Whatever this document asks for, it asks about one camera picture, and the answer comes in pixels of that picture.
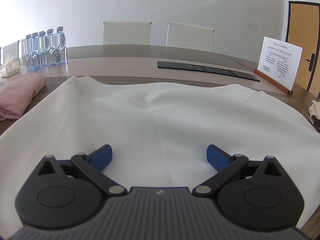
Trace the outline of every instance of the pink folded cloth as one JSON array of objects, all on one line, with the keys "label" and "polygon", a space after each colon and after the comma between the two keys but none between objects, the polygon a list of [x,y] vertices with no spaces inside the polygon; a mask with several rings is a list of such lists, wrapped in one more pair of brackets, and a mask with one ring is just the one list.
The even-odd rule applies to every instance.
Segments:
[{"label": "pink folded cloth", "polygon": [[38,73],[13,76],[5,82],[0,87],[0,121],[19,119],[46,82]]}]

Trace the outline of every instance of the black door frame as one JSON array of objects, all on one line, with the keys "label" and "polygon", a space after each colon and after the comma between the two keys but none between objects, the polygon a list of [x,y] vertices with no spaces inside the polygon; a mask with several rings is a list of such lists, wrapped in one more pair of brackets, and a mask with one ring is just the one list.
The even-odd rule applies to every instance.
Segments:
[{"label": "black door frame", "polygon": [[310,87],[311,87],[311,83],[313,80],[313,76],[315,74],[316,71],[316,66],[317,66],[317,61],[318,61],[318,56],[319,56],[319,48],[320,48],[320,3],[315,3],[315,2],[304,2],[304,1],[289,1],[289,12],[288,12],[288,25],[287,25],[287,35],[285,37],[285,41],[288,42],[288,35],[289,35],[289,26],[290,26],[290,8],[291,8],[291,4],[306,4],[306,5],[313,5],[313,6],[318,6],[319,7],[319,31],[318,31],[318,43],[317,43],[317,50],[316,50],[316,56],[315,56],[315,60],[313,62],[313,67],[312,67],[312,71],[311,71],[311,76],[309,79],[309,83],[308,83],[308,87],[307,90],[309,91]]}]

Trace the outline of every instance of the wooden base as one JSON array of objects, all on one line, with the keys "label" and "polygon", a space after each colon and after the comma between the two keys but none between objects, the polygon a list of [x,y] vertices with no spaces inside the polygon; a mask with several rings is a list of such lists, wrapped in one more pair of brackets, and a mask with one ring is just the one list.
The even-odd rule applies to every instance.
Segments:
[{"label": "wooden base", "polygon": [[281,85],[279,82],[275,81],[274,79],[270,78],[269,76],[267,76],[265,73],[261,72],[258,69],[255,69],[253,71],[254,73],[256,73],[257,75],[261,76],[262,78],[264,78],[265,80],[269,81],[271,84],[273,84],[274,86],[276,86],[277,88],[279,88],[281,91],[283,91],[284,93],[286,93],[287,95],[291,96],[293,94],[293,91],[285,88],[283,85]]}]

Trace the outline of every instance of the white paper sign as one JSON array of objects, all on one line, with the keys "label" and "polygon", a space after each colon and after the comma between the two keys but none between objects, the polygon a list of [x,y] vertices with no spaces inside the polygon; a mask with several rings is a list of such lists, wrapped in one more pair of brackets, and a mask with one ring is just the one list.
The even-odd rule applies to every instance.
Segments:
[{"label": "white paper sign", "polygon": [[264,37],[258,70],[291,90],[301,53],[296,45]]}]

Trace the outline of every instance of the door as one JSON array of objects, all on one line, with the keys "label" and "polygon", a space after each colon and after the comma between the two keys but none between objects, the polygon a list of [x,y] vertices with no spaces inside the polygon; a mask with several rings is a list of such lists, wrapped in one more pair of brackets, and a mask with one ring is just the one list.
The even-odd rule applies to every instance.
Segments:
[{"label": "door", "polygon": [[302,47],[295,82],[318,97],[320,91],[320,4],[289,1],[288,43]]}]

